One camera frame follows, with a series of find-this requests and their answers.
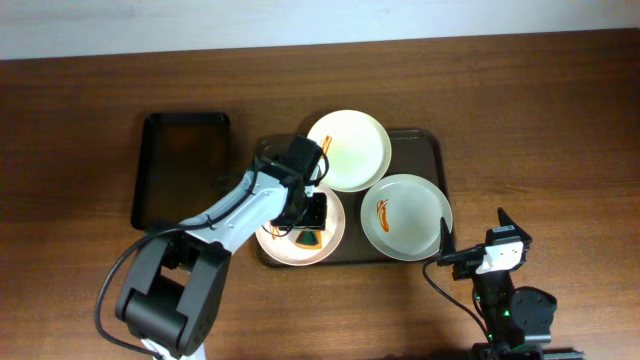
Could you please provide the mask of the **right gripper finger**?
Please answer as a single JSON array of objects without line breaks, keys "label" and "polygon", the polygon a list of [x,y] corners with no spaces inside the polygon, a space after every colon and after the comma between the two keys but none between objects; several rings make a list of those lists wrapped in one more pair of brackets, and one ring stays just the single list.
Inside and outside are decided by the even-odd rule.
[{"label": "right gripper finger", "polygon": [[456,252],[455,241],[444,217],[440,218],[440,245],[439,254],[441,256],[452,255]]},{"label": "right gripper finger", "polygon": [[533,241],[532,237],[526,231],[524,231],[514,220],[512,220],[511,217],[506,213],[506,211],[502,207],[498,208],[497,214],[498,214],[499,224],[501,227],[505,227],[505,226],[513,227],[514,231],[521,238],[525,246],[529,246],[532,243]]}]

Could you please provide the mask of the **orange green sponge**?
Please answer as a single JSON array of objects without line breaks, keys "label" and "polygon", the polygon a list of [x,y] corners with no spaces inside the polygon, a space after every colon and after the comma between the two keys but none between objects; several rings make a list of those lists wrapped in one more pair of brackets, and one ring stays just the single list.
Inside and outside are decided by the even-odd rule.
[{"label": "orange green sponge", "polygon": [[306,250],[318,250],[322,248],[321,231],[301,231],[294,241],[294,245]]}]

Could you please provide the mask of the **white plate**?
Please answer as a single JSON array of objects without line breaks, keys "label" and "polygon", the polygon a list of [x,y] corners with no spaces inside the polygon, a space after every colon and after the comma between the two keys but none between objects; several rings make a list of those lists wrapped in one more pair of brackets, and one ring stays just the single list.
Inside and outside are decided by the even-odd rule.
[{"label": "white plate", "polygon": [[371,115],[357,110],[328,113],[314,123],[307,137],[328,158],[321,183],[338,192],[358,192],[375,184],[391,162],[386,129]]},{"label": "white plate", "polygon": [[371,245],[405,262],[436,255],[441,228],[453,230],[453,212],[443,191],[412,174],[390,175],[373,185],[363,198],[360,221]]},{"label": "white plate", "polygon": [[322,232],[322,248],[306,250],[294,245],[294,241],[301,230],[292,230],[288,234],[284,230],[277,230],[267,223],[255,232],[260,247],[266,254],[284,265],[307,266],[318,263],[328,257],[340,244],[346,227],[346,215],[338,196],[328,187],[320,185],[315,192],[327,195],[327,217]]}]

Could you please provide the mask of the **white plate back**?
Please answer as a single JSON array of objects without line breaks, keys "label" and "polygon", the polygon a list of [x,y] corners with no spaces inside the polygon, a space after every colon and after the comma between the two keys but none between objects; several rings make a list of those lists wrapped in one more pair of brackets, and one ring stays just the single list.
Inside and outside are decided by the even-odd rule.
[{"label": "white plate back", "polygon": [[328,113],[314,123],[307,137],[328,158],[321,183],[338,192],[358,192],[375,184],[391,162],[386,129],[371,115],[357,110]]}]

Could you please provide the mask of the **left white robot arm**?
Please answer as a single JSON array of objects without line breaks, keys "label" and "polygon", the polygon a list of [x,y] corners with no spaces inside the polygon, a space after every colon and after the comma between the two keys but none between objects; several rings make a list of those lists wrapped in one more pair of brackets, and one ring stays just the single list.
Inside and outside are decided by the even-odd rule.
[{"label": "left white robot arm", "polygon": [[[321,146],[296,135],[285,152],[257,157],[240,183],[202,213],[145,234],[115,262],[98,294],[94,326],[108,342],[154,359],[202,359],[232,255],[260,229],[277,236],[325,227],[316,187],[329,170]],[[109,334],[101,302],[116,272],[133,261],[115,307],[139,345]]]}]

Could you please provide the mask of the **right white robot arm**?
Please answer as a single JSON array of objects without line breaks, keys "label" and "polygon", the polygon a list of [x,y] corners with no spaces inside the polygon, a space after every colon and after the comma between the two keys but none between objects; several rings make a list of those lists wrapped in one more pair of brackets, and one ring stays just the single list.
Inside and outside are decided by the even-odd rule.
[{"label": "right white robot arm", "polygon": [[472,359],[583,359],[573,349],[545,350],[551,342],[551,325],[557,299],[543,290],[515,287],[511,273],[527,261],[532,237],[502,209],[499,225],[486,232],[485,241],[457,250],[452,227],[440,220],[440,252],[433,262],[450,266],[455,281],[470,280],[473,309],[438,288],[436,291],[469,314],[485,336],[472,346]]}]

